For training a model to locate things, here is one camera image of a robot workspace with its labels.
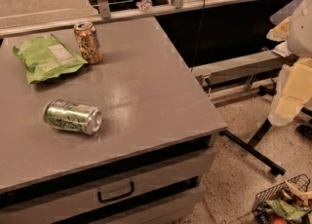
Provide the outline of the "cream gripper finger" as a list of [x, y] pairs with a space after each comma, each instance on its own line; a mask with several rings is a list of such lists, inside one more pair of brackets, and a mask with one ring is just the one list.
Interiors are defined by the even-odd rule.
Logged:
[[272, 41], [286, 41], [288, 36], [289, 24], [291, 18], [286, 18], [278, 25], [269, 30], [266, 38]]
[[284, 65], [277, 79], [269, 123], [276, 127], [289, 124], [311, 98], [312, 58], [302, 57], [293, 66]]

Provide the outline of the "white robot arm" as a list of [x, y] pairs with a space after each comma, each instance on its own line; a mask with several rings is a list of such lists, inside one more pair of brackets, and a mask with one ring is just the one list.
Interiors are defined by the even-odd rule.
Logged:
[[312, 0], [303, 0], [267, 34], [282, 41], [298, 57], [292, 66], [283, 65], [277, 80], [268, 121], [272, 126], [289, 124], [312, 98]]

